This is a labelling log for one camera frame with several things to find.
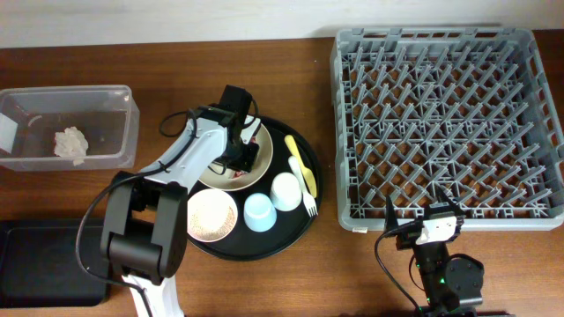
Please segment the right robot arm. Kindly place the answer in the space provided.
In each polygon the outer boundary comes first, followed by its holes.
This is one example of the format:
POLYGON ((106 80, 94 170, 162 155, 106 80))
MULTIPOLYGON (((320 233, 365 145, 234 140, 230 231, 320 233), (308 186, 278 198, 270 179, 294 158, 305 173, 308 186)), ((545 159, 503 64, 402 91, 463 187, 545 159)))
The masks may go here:
POLYGON ((447 245, 461 233, 464 212, 441 188, 434 192, 435 201, 424 207, 423 216, 402 225, 387 196, 384 232, 375 246, 394 237, 398 250, 413 251, 410 264, 418 269, 427 305, 418 305, 403 287, 399 290, 415 306, 416 316, 475 316, 483 303, 484 265, 467 254, 449 253, 447 245))

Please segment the red snack wrapper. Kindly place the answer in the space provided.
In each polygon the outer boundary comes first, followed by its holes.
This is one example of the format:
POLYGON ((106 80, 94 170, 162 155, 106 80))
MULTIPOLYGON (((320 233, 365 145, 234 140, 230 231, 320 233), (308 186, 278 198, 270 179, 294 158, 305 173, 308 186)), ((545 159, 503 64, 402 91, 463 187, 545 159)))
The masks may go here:
POLYGON ((236 172, 234 172, 232 178, 233 178, 233 179, 236 179, 236 178, 239 178, 239 177, 241 177, 242 175, 245 175, 245 174, 247 174, 247 173, 248 173, 248 172, 245 172, 245 171, 236 171, 236 172))

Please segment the pink bowl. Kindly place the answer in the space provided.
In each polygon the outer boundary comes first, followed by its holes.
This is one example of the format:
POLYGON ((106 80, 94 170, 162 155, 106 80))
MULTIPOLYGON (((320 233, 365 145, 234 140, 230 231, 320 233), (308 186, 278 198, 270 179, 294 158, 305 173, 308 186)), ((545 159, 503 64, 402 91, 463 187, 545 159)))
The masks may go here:
POLYGON ((187 233, 200 242, 224 239, 238 220, 235 200, 219 189, 208 188, 195 193, 187 202, 187 233))

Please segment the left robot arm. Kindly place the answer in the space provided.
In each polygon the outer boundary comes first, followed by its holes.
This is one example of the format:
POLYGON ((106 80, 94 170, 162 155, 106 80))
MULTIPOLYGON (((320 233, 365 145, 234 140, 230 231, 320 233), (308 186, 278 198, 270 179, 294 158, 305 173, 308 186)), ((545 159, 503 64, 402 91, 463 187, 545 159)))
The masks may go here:
POLYGON ((219 103, 185 112, 182 130, 139 173, 118 173, 101 196, 108 200, 100 252, 130 288, 137 314, 183 314, 174 274, 187 245, 189 192, 212 163, 250 172, 258 147, 258 106, 245 89, 227 85, 219 103))

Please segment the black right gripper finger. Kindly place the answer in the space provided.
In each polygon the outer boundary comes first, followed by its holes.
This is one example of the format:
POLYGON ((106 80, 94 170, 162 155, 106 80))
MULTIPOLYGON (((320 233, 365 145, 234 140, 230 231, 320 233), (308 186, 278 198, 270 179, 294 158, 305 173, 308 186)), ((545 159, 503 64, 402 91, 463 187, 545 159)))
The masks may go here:
POLYGON ((386 196, 384 231, 390 232, 398 228, 397 213, 389 195, 386 196))
POLYGON ((439 213, 452 212, 455 216, 462 216, 463 211, 447 194, 440 188, 435 188, 437 202, 440 204, 438 207, 439 213))

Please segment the beige bowl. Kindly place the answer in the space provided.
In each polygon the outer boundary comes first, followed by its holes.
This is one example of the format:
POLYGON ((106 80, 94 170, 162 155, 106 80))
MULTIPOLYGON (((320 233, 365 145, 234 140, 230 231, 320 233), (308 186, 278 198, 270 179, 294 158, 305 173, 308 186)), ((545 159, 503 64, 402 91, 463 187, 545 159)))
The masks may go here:
POLYGON ((247 132, 241 135, 243 141, 249 141, 249 145, 258 146, 255 162, 250 172, 233 179, 232 176, 236 172, 234 169, 227 168, 224 173, 221 173, 223 171, 222 165, 213 162, 200 176, 199 181, 209 188, 224 191, 244 189, 259 181, 270 167, 273 156, 273 143, 270 132, 262 122, 259 125, 255 124, 254 127, 256 131, 252 137, 247 132))

